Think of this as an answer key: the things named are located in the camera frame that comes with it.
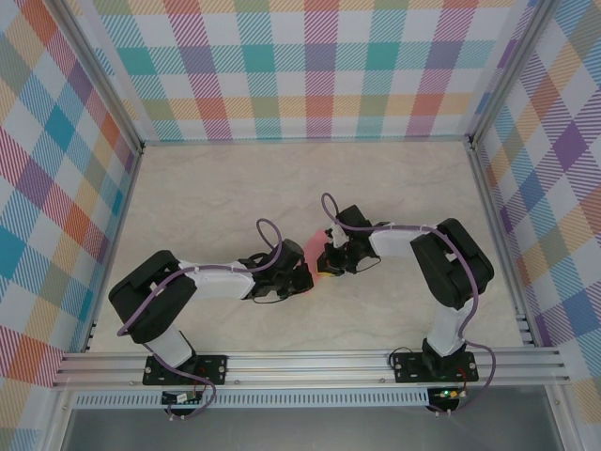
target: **gray floor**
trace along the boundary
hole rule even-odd
[[[425,408],[213,409],[187,423],[162,411],[76,411],[63,451],[555,451],[543,387],[493,388],[451,418]]]
[[[467,337],[493,347],[521,346],[460,142],[148,148],[109,287],[161,249],[205,263],[265,251],[254,229],[261,216],[303,246],[329,225],[319,203],[324,191],[341,208],[356,203],[373,222],[435,225],[459,219],[497,274]],[[311,292],[275,305],[192,299],[176,325],[198,350],[419,348],[435,303],[415,259],[390,258],[355,276],[322,277]],[[91,350],[143,350],[116,336],[120,326],[105,300]]]

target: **white arm segment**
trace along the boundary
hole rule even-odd
[[[180,261],[180,268],[188,268],[197,264]],[[240,262],[224,264],[231,268],[246,269]],[[243,299],[254,286],[253,275],[249,272],[231,272],[226,270],[202,270],[186,272],[196,284],[196,292],[190,301],[209,298]],[[192,357],[192,349],[177,327],[172,324],[165,332],[146,343],[152,351],[168,365],[178,367]]]
[[[380,257],[414,257],[411,241],[426,232],[421,230],[381,230],[371,234],[369,241]],[[446,357],[463,346],[459,328],[473,307],[473,300],[455,310],[437,303],[436,316],[427,341],[440,357]]]

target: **black mounting plate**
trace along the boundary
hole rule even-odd
[[[435,377],[424,365],[421,352],[396,352],[393,354],[391,364],[394,368],[396,383],[407,382],[463,382],[463,375],[458,368],[465,371],[467,382],[478,381],[478,368],[473,353],[462,352],[458,357],[457,365],[442,371]]]
[[[208,379],[215,385],[224,385],[227,373],[227,356],[194,355],[184,364],[178,366],[177,369],[184,373]],[[194,385],[195,383],[198,382],[172,373],[152,356],[146,359],[146,368],[142,378],[143,385]]]

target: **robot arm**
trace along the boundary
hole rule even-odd
[[[336,215],[347,226],[371,227],[357,206],[351,206]],[[392,223],[379,223],[375,231],[346,230],[332,224],[326,233],[332,242],[326,244],[317,261],[317,271],[327,275],[356,273],[367,258],[415,256],[426,283],[437,299],[436,316],[431,332],[423,343],[423,364],[433,374],[455,367],[465,350],[461,326],[473,307],[470,280],[451,249],[433,233],[422,230],[393,230]],[[477,246],[466,229],[456,220],[447,219],[436,226],[446,235],[466,259],[476,280],[478,293],[485,291],[493,278],[490,261]]]
[[[274,248],[269,254],[255,254],[223,265],[232,271],[205,269],[177,276],[128,328],[131,339],[146,345],[168,365],[177,368],[194,356],[193,348],[173,325],[188,301],[209,298],[254,300],[272,291],[284,300],[313,287],[302,249],[292,240],[282,241],[280,255],[268,268],[250,273],[272,261],[275,253]],[[178,260],[170,251],[159,251],[119,282],[109,293],[109,301],[126,323],[169,275],[197,266]]]

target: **beige floor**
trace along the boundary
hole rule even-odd
[[[374,223],[437,224],[459,219],[494,262],[497,276],[467,337],[520,346],[513,306],[461,143],[335,143],[148,148],[110,284],[160,249],[195,262],[230,262],[265,251],[261,216],[304,245],[328,225],[319,198],[356,203]],[[179,329],[198,350],[419,348],[435,301],[414,259],[321,278],[316,288],[275,305],[214,299],[189,302]],[[141,350],[105,300],[93,351]]]

